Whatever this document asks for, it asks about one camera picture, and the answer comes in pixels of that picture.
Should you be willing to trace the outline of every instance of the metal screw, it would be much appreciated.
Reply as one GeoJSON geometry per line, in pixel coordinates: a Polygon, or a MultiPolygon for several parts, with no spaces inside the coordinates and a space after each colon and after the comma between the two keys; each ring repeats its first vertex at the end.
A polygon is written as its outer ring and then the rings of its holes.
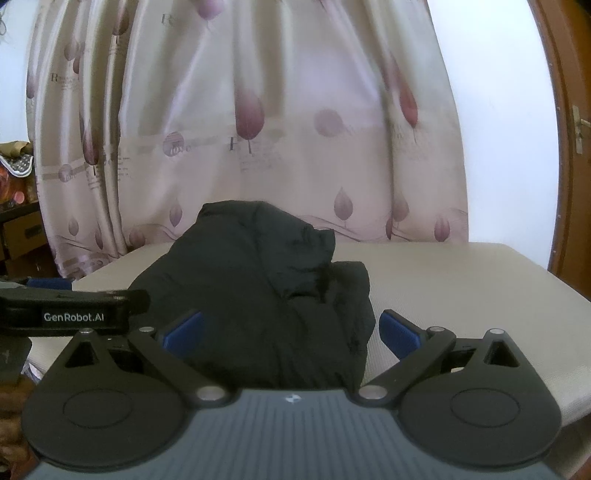
{"type": "Polygon", "coordinates": [[[365,400],[381,400],[386,395],[388,390],[381,385],[365,385],[359,389],[359,396],[365,400]]]}
{"type": "Polygon", "coordinates": [[[197,390],[197,398],[203,401],[217,401],[226,396],[226,391],[217,385],[208,385],[197,390]]]}

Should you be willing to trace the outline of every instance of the finger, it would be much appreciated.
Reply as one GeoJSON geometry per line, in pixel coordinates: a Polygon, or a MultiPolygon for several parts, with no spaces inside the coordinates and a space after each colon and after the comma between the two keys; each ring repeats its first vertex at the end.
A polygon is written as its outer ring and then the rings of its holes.
{"type": "Polygon", "coordinates": [[[0,455],[8,463],[26,462],[29,458],[29,447],[25,441],[13,445],[0,446],[0,455]]]}
{"type": "Polygon", "coordinates": [[[21,418],[14,415],[7,419],[0,419],[0,445],[17,443],[22,436],[21,418]]]}
{"type": "Polygon", "coordinates": [[[22,411],[27,398],[35,388],[33,381],[21,375],[16,385],[0,385],[0,411],[22,411]]]}

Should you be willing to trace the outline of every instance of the drawer handle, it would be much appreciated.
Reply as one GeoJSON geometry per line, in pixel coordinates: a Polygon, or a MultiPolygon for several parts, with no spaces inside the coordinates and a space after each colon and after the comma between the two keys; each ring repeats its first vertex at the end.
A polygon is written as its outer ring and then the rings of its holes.
{"type": "Polygon", "coordinates": [[[37,236],[42,231],[43,231],[43,228],[41,227],[41,225],[35,225],[32,227],[29,227],[25,230],[25,238],[29,239],[31,237],[37,236]]]}

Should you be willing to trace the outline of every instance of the blue gripper pad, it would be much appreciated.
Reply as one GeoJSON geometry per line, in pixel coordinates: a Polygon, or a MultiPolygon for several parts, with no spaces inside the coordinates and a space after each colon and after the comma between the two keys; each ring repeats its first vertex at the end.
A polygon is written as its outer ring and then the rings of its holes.
{"type": "Polygon", "coordinates": [[[27,287],[71,290],[72,280],[68,280],[67,278],[29,278],[27,280],[27,287]]]}
{"type": "Polygon", "coordinates": [[[418,349],[425,331],[392,310],[385,310],[379,318],[379,337],[399,360],[418,349]]]}
{"type": "Polygon", "coordinates": [[[160,330],[158,341],[167,352],[185,360],[201,341],[203,328],[201,312],[190,312],[160,330]]]}

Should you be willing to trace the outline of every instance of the curtain fold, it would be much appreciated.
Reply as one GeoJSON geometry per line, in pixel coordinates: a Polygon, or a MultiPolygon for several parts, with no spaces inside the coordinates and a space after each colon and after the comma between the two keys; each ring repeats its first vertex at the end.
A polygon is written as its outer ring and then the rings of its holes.
{"type": "Polygon", "coordinates": [[[64,276],[174,240],[226,199],[341,241],[467,241],[424,0],[41,0],[28,79],[64,276]]]}

